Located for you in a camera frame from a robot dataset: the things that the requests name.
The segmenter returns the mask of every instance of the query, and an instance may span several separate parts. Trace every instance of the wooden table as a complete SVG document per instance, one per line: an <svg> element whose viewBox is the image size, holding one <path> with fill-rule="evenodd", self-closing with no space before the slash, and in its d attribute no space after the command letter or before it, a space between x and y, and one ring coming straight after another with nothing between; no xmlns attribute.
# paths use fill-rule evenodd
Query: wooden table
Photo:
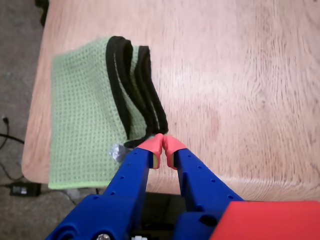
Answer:
<svg viewBox="0 0 320 240"><path fill-rule="evenodd" d="M23 152L48 182L54 55L103 36L151 48L169 133L247 200L320 200L320 1L52 0ZM147 190L179 194L162 159Z"/></svg>

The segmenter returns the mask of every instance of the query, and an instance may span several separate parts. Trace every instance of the gray carpet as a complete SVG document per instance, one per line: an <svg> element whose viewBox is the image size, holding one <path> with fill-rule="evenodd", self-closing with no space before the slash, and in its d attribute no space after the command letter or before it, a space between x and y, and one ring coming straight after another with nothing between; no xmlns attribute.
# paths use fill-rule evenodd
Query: gray carpet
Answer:
<svg viewBox="0 0 320 240"><path fill-rule="evenodd" d="M0 117L8 117L10 134L21 139L26 134L43 34L41 14L33 0L0 0ZM0 133L5 132L0 120ZM23 145L11 140L0 150L0 162L13 178L22 175L22 153ZM0 169L0 185L7 183ZM0 187L0 240L42 240L74 207L59 192L36 198L10 196L9 192ZM69 193L78 202L77 198L93 192L75 189Z"/></svg>

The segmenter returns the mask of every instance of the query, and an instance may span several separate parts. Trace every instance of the metal bolt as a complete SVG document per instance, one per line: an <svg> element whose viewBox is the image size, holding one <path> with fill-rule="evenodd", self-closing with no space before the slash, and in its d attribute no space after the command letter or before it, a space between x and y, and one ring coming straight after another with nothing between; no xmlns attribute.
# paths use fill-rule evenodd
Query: metal bolt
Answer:
<svg viewBox="0 0 320 240"><path fill-rule="evenodd" d="M100 234L96 240L111 240L108 234Z"/></svg>

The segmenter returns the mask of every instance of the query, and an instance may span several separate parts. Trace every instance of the blue gripper arm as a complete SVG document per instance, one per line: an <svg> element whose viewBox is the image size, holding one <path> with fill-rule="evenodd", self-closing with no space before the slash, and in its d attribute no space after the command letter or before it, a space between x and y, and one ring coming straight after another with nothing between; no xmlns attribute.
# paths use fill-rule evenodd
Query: blue gripper arm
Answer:
<svg viewBox="0 0 320 240"><path fill-rule="evenodd" d="M145 199L153 153L135 148L125 158L106 191L84 198L46 238L47 240L129 239L138 226Z"/></svg>
<svg viewBox="0 0 320 240"><path fill-rule="evenodd" d="M175 225L173 240L208 240L231 201L243 201L189 149L173 155L187 212Z"/></svg>

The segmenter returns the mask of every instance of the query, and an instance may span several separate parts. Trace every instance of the folded towel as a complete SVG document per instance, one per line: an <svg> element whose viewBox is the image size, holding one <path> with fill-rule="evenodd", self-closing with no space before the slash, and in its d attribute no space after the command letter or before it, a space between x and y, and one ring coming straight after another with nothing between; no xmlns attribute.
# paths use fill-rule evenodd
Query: folded towel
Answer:
<svg viewBox="0 0 320 240"><path fill-rule="evenodd" d="M135 148L168 132L150 50L123 37L56 56L51 97L51 189L107 186L120 166L109 155L114 144Z"/></svg>

